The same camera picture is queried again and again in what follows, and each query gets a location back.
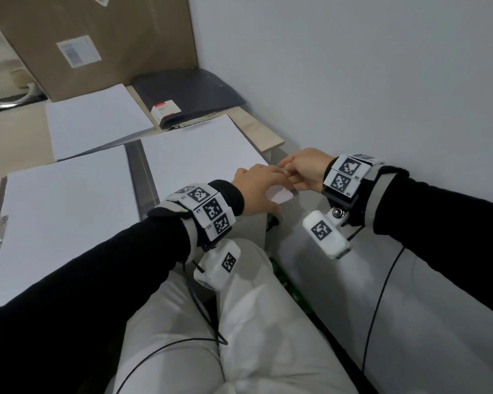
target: leg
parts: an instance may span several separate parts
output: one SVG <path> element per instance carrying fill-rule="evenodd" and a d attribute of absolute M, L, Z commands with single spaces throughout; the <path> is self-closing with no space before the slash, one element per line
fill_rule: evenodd
<path fill-rule="evenodd" d="M 281 286 L 265 253 L 235 239 L 241 258 L 219 293 L 227 385 L 239 392 L 356 393 L 314 324 Z"/>
<path fill-rule="evenodd" d="M 213 338 L 213 332 L 197 311 L 184 277 L 171 271 L 126 325 L 113 393 L 154 350 L 192 337 Z M 189 341 L 174 344 L 148 359 L 131 375 L 121 393 L 209 394 L 223 382 L 217 344 Z"/>

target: white wall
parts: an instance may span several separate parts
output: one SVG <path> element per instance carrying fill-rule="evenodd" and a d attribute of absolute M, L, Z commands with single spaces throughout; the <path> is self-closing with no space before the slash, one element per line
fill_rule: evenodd
<path fill-rule="evenodd" d="M 200 65 L 248 100 L 287 153 L 369 153 L 493 201 L 493 0 L 190 1 Z M 332 262 L 300 227 L 318 204 L 326 210 L 320 196 L 302 194 L 285 206 L 276 252 L 360 364 L 400 245 L 364 230 Z M 474 244 L 474 232 L 492 228 L 481 218 L 471 228 L 464 245 L 482 268 L 487 244 Z M 407 251 L 382 301 L 367 374 L 383 393 L 493 393 L 493 313 Z"/>

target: cardboard box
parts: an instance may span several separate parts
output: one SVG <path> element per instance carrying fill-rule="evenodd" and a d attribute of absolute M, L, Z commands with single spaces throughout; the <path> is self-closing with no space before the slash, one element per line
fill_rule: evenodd
<path fill-rule="evenodd" d="M 0 30 L 53 101 L 197 66 L 188 0 L 0 0 Z"/>

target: hand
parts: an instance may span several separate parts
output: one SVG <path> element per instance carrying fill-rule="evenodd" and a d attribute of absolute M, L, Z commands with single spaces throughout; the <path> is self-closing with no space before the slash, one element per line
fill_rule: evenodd
<path fill-rule="evenodd" d="M 267 190 L 274 185 L 283 185 L 289 190 L 294 187 L 285 173 L 276 166 L 256 164 L 247 169 L 238 169 L 232 184 L 242 193 L 245 202 L 244 216 L 259 213 L 278 213 L 279 205 L 267 199 Z"/>
<path fill-rule="evenodd" d="M 286 169 L 285 174 L 296 191 L 312 190 L 321 193 L 325 170 L 334 157 L 315 148 L 305 148 L 287 156 L 279 167 Z"/>

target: white pants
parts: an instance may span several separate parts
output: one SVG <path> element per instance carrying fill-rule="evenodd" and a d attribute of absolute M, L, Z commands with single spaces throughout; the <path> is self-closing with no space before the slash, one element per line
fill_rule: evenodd
<path fill-rule="evenodd" d="M 217 294 L 219 331 L 229 344 L 174 344 L 142 364 L 121 393 L 356 393 L 327 341 L 274 276 L 265 253 L 250 241 L 234 240 L 241 258 Z M 171 272 L 127 323 L 114 392 L 151 352 L 192 337 L 213 338 L 213 332 L 184 278 Z"/>

